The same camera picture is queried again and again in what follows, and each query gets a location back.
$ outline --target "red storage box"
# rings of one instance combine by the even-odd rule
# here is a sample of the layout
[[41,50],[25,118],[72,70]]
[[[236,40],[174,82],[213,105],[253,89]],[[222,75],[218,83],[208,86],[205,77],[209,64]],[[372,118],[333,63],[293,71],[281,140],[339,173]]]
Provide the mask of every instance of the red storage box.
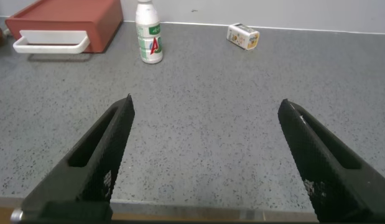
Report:
[[120,0],[39,0],[6,24],[19,53],[77,54],[103,52],[122,21]]

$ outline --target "table surface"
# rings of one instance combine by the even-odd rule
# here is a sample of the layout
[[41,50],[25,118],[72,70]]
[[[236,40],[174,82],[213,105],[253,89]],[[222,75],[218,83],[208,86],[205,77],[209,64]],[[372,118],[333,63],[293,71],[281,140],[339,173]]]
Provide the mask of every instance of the table surface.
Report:
[[162,24],[164,59],[124,23],[104,54],[0,48],[0,197],[25,197],[116,100],[136,117],[112,199],[312,212],[277,118],[303,106],[385,176],[385,35]]

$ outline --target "red logo on label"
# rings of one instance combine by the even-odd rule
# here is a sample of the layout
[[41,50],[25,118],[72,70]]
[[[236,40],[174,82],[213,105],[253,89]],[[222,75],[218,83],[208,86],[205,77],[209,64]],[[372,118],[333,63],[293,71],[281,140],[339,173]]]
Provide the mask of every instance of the red logo on label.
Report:
[[152,43],[151,54],[155,53],[155,50],[159,49],[159,45],[157,44],[156,37],[154,37],[154,42]]

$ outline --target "small box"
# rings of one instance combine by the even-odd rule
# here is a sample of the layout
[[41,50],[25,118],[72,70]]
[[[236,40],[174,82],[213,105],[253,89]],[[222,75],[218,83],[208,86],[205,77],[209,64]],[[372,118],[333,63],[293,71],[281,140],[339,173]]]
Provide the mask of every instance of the small box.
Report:
[[243,24],[233,24],[228,27],[227,39],[245,50],[251,50],[257,46],[260,32]]

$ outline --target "white drawer handle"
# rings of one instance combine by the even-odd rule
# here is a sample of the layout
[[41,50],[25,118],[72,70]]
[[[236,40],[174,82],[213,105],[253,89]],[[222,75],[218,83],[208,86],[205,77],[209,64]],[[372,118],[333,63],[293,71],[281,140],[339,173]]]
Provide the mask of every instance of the white drawer handle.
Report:
[[13,45],[18,53],[80,54],[90,44],[83,30],[21,30],[19,33],[22,37]]

